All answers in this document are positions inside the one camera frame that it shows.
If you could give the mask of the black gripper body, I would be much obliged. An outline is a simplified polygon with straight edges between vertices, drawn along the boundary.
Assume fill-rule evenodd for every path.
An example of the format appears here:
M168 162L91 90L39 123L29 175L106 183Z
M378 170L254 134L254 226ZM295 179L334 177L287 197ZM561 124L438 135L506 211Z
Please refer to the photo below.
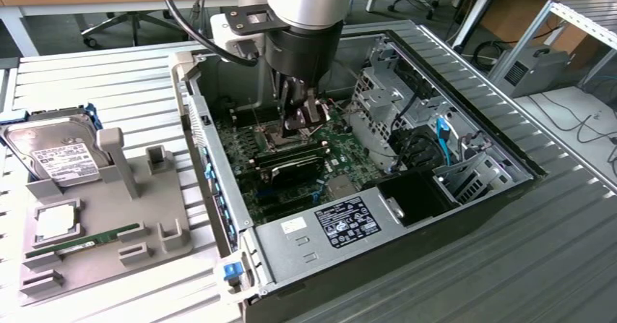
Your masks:
M266 33L266 61L287 77L295 77L315 87L331 68L338 50L343 23L323 30L290 27Z

